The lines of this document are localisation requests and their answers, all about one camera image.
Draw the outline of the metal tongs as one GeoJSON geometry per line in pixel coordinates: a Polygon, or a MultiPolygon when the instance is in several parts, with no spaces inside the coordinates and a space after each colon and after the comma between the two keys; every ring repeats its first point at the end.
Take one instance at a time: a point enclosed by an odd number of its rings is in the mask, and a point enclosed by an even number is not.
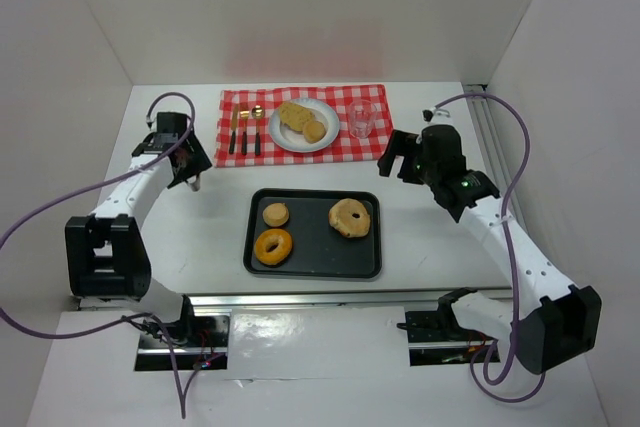
{"type": "Polygon", "coordinates": [[[198,192],[201,188],[201,178],[200,175],[197,174],[196,176],[194,176],[189,182],[188,182],[188,186],[191,189],[192,192],[198,192]]]}

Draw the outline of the small round bun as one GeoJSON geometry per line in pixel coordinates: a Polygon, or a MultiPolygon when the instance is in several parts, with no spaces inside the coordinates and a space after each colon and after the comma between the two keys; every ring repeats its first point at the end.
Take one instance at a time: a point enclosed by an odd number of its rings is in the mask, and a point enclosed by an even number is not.
{"type": "Polygon", "coordinates": [[[304,124],[302,134],[307,143],[315,144],[325,137],[326,127],[320,121],[311,120],[304,124]]]}
{"type": "Polygon", "coordinates": [[[272,228],[285,225],[289,220],[289,209],[285,203],[271,203],[262,212],[263,221],[272,228]]]}

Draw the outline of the speckled bread slice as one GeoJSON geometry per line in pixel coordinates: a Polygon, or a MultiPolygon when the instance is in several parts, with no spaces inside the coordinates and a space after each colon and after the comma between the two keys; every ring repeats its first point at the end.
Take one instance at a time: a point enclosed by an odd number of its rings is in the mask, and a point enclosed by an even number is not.
{"type": "Polygon", "coordinates": [[[306,122],[316,120],[312,110],[291,101],[283,102],[277,109],[280,121],[297,133],[302,133],[306,122]]]}

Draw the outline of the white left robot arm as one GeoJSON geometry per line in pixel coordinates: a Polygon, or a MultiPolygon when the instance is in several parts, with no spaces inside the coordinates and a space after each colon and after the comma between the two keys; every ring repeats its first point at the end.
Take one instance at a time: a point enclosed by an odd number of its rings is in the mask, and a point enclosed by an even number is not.
{"type": "Polygon", "coordinates": [[[153,279],[141,227],[162,192],[180,184],[196,192],[201,173],[212,167],[190,121],[186,114],[159,113],[155,129],[132,153],[130,176],[64,229],[72,294],[152,313],[178,345],[191,341],[200,327],[186,296],[153,279]]]}

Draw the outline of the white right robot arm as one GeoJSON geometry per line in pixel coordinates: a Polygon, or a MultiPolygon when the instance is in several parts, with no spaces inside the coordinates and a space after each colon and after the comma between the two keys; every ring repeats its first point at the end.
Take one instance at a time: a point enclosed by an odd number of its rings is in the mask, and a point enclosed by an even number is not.
{"type": "Polygon", "coordinates": [[[395,159],[399,179],[430,188],[436,203],[488,253],[512,286],[511,306],[475,289],[460,288],[438,301],[441,325],[512,342],[519,363],[542,374],[594,347],[602,300],[579,288],[542,253],[511,216],[489,177],[466,165],[458,131],[432,125],[421,133],[392,132],[377,162],[387,177],[395,159]]]}

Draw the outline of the clear plastic cup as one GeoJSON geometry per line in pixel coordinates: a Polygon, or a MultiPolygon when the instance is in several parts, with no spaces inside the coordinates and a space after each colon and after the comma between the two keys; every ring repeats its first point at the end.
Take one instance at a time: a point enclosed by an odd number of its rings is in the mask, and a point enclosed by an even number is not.
{"type": "Polygon", "coordinates": [[[377,108],[369,100],[355,100],[347,107],[347,123],[351,136],[364,139],[372,132],[377,119],[377,108]]]}

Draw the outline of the red white checkered cloth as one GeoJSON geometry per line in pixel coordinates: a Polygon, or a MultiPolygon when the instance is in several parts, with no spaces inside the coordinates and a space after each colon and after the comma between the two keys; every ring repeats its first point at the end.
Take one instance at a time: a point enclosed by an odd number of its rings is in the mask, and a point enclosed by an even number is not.
{"type": "Polygon", "coordinates": [[[257,90],[224,90],[219,105],[218,132],[216,137],[215,165],[221,167],[243,167],[255,165],[284,165],[323,162],[349,162],[377,160],[384,153],[393,130],[385,87],[382,84],[325,86],[325,87],[284,87],[257,90]],[[283,101],[297,98],[313,98],[324,101],[338,114],[340,132],[338,138],[320,151],[300,154],[277,146],[267,133],[270,116],[283,101]],[[358,139],[350,135],[347,123],[347,107],[355,100],[369,100],[377,108],[378,114],[370,135],[358,139]],[[248,153],[241,154],[242,122],[238,115],[235,153],[228,154],[231,136],[230,122],[234,105],[247,104],[249,109],[261,105],[264,118],[261,120],[260,134],[262,155],[254,153],[255,124],[250,116],[248,121],[248,153]]]}

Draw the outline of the pale bagel with hole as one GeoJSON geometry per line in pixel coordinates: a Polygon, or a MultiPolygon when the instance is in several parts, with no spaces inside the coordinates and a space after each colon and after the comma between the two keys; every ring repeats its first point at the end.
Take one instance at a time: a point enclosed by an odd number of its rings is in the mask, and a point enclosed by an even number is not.
{"type": "Polygon", "coordinates": [[[371,217],[365,205],[345,198],[334,204],[328,213],[330,226],[346,238],[365,237],[371,227],[371,217]]]}

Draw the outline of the white paper plate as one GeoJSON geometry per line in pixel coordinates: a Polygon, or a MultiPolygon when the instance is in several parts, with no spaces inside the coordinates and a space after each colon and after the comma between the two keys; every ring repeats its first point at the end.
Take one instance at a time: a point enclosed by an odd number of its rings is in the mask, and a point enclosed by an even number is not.
{"type": "Polygon", "coordinates": [[[313,98],[281,102],[267,126],[267,133],[277,146],[300,154],[329,147],[339,132],[337,112],[324,101],[313,98]]]}

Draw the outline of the orange glazed donut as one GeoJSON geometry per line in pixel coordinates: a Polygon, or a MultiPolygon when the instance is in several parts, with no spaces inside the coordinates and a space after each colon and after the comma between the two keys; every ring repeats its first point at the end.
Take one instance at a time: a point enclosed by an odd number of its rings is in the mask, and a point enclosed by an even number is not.
{"type": "Polygon", "coordinates": [[[254,244],[257,260],[267,266],[282,263],[293,250],[292,236],[284,229],[272,228],[260,234],[254,244]]]}

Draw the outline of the black baking tray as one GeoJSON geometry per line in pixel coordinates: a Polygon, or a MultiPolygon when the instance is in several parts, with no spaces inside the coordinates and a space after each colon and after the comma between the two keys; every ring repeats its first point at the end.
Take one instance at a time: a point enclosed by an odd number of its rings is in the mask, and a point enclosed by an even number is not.
{"type": "Polygon", "coordinates": [[[254,275],[372,279],[382,267],[379,201],[365,191],[260,189],[251,199],[243,264],[254,275]],[[348,239],[330,226],[330,208],[346,198],[361,202],[370,216],[370,230],[362,238],[348,239]],[[283,229],[291,234],[293,245],[282,263],[267,266],[256,257],[254,246],[269,229],[263,211],[273,203],[283,203],[289,211],[283,229]]]}

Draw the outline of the white cover board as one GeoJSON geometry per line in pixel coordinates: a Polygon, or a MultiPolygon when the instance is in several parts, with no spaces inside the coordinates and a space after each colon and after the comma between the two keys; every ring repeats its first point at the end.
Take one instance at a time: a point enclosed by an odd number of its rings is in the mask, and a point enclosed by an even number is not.
{"type": "Polygon", "coordinates": [[[410,366],[400,307],[236,310],[227,346],[229,380],[365,379],[410,366]]]}

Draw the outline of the metal base rail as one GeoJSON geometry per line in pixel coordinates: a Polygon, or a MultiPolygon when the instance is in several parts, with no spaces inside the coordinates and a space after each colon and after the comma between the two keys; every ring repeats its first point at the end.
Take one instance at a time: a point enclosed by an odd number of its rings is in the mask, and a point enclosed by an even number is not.
{"type": "Polygon", "coordinates": [[[416,365],[456,366],[491,343],[448,331],[435,291],[194,295],[194,337],[169,348],[142,332],[135,368],[175,359],[226,379],[298,380],[395,376],[416,365]]]}

